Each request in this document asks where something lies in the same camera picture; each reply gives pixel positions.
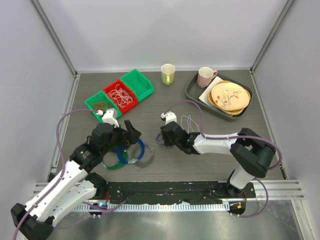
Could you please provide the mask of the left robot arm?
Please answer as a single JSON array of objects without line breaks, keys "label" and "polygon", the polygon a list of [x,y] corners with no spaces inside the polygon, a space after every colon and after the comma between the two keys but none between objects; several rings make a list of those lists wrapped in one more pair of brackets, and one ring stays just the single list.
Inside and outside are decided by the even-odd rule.
[{"label": "left robot arm", "polygon": [[77,205],[91,198],[102,199],[107,181],[92,170],[111,149],[136,144],[141,137],[129,120],[124,124],[125,129],[99,123],[40,193],[26,204],[16,203],[10,210],[16,230],[28,240],[46,240]]}]

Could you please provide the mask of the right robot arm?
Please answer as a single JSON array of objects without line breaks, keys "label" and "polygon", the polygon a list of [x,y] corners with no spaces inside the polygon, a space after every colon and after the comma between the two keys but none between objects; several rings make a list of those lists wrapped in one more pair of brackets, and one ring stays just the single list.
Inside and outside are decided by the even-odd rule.
[{"label": "right robot arm", "polygon": [[228,177],[225,186],[228,197],[238,197],[250,181],[264,178],[268,170],[278,167],[282,161],[279,147],[249,128],[229,135],[210,135],[188,133],[172,121],[160,129],[166,147],[176,146],[188,155],[214,153],[233,156],[239,167]]}]

